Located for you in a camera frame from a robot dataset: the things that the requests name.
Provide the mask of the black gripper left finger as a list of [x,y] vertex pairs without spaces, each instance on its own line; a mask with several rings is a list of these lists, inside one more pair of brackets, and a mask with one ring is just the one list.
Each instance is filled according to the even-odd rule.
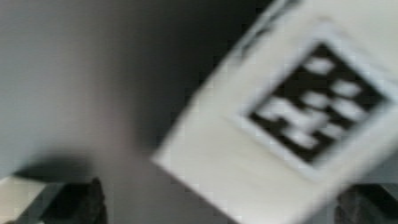
[[108,224],[99,179],[49,183],[12,224]]

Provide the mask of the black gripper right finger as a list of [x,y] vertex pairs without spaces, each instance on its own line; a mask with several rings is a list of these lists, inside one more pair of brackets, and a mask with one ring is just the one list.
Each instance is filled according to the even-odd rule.
[[334,224],[398,224],[398,184],[353,185],[337,196]]

